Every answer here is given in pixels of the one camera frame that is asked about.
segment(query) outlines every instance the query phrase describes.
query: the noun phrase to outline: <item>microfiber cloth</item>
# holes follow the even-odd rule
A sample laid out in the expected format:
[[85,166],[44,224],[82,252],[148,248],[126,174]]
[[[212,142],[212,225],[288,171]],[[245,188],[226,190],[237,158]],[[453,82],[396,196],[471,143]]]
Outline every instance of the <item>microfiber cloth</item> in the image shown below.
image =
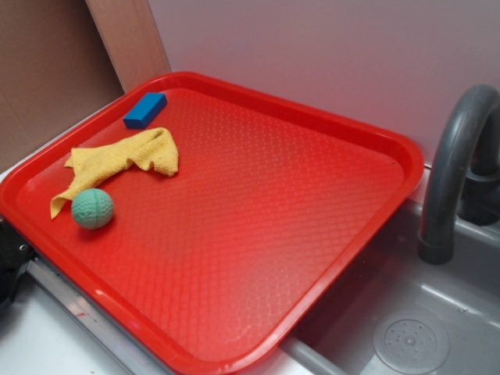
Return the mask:
[[67,200],[72,201],[83,190],[96,188],[134,164],[142,170],[154,168],[172,177],[178,171],[178,162],[179,152],[172,135],[162,127],[142,131],[113,145],[73,148],[64,166],[72,167],[75,177],[68,190],[51,200],[51,218],[59,215]]

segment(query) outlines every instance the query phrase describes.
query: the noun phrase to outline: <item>green ball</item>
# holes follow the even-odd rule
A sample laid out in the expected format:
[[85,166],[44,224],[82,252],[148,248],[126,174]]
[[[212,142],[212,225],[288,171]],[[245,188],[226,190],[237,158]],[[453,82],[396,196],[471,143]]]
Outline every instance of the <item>green ball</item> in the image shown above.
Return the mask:
[[101,189],[82,191],[71,205],[74,220],[86,229],[104,227],[112,219],[113,211],[113,200]]

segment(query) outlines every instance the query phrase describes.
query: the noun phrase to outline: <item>white wall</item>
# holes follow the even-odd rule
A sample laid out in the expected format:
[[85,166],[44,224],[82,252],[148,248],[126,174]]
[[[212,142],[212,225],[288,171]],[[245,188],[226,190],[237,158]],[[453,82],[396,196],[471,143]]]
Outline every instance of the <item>white wall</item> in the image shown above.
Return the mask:
[[499,0],[149,0],[190,70],[411,137],[428,162],[470,86],[500,88]]

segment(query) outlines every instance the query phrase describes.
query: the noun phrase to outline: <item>sink drain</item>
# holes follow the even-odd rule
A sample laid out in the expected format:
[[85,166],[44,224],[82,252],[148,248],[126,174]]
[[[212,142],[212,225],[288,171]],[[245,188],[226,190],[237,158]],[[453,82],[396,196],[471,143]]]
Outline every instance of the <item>sink drain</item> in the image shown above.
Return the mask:
[[443,364],[450,345],[438,321],[422,312],[398,311],[377,324],[373,346],[380,360],[394,371],[422,375]]

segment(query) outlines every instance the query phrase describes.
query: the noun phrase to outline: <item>gray sink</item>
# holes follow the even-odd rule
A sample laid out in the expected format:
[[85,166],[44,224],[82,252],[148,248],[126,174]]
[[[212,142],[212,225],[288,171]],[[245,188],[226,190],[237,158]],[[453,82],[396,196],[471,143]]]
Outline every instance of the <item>gray sink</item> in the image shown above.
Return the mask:
[[366,246],[293,331],[312,350],[292,356],[320,359],[316,373],[500,374],[500,235],[458,220],[453,259],[427,264],[420,212],[407,201]]

